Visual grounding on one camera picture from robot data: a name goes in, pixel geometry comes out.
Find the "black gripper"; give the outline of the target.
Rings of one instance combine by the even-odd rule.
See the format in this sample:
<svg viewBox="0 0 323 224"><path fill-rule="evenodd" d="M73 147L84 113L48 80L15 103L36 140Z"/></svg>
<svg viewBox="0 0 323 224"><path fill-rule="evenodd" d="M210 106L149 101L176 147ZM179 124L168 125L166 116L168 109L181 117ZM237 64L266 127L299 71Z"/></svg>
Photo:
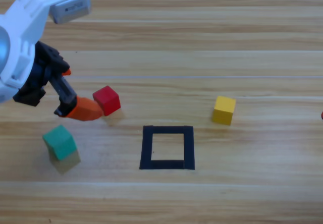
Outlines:
<svg viewBox="0 0 323 224"><path fill-rule="evenodd" d="M50 83L59 95L60 105L54 114L60 118L78 121L94 121L103 116L99 104L86 97L76 96L65 76L71 75L70 65L53 47L39 41L35 46L32 70L13 100L18 103L37 106L45 96L44 87Z"/></svg>

